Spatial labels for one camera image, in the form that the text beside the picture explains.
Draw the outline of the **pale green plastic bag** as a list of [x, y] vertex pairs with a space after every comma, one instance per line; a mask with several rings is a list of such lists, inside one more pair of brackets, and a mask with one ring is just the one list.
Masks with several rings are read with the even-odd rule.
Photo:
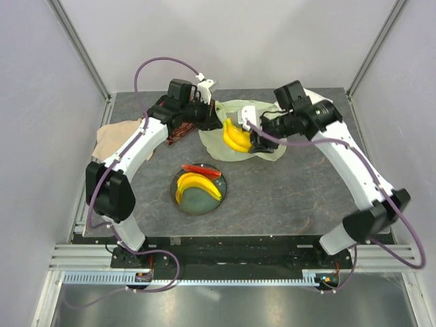
[[221, 129], [199, 131], [202, 144], [213, 159], [219, 161], [244, 161], [259, 157], [267, 161], [276, 161], [285, 153], [286, 147], [279, 145], [272, 153], [252, 153], [249, 143], [249, 132], [244, 131], [238, 123], [238, 111], [245, 106], [254, 106], [258, 114], [272, 119], [278, 114], [276, 104], [256, 100], [235, 99], [226, 102], [215, 102], [219, 120], [223, 123]]

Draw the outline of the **red watermelon slice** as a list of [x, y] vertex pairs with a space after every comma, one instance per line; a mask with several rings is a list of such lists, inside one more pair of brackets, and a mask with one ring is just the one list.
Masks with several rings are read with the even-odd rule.
[[205, 176], [206, 178], [214, 181], [221, 177], [221, 172], [215, 168], [209, 168], [206, 166], [188, 165], [183, 164], [182, 169], [186, 173], [195, 173]]

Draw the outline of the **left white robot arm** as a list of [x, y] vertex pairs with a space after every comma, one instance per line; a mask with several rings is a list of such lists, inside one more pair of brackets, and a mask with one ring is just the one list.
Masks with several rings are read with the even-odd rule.
[[119, 244], [127, 249], [126, 260], [135, 268], [149, 262], [149, 250], [142, 247], [146, 236], [138, 227], [133, 211], [136, 198], [131, 180], [153, 151], [183, 123], [211, 131], [223, 125], [212, 93], [217, 82], [202, 79], [197, 84], [174, 79], [168, 91], [147, 111], [132, 136], [101, 163], [92, 161], [85, 172], [88, 214], [97, 213], [103, 225], [113, 230]]

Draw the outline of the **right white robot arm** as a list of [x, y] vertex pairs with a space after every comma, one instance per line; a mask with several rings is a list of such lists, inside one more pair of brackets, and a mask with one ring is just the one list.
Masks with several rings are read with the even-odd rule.
[[[244, 107], [238, 120], [250, 135], [251, 149], [274, 151], [280, 145], [315, 146], [332, 164], [352, 195], [357, 210], [325, 233], [312, 250], [313, 263], [328, 268], [337, 254], [370, 241], [401, 219], [410, 195], [395, 189], [375, 169], [349, 132], [333, 101], [296, 80], [274, 91], [276, 102], [268, 112]], [[305, 137], [290, 143], [295, 134]]]

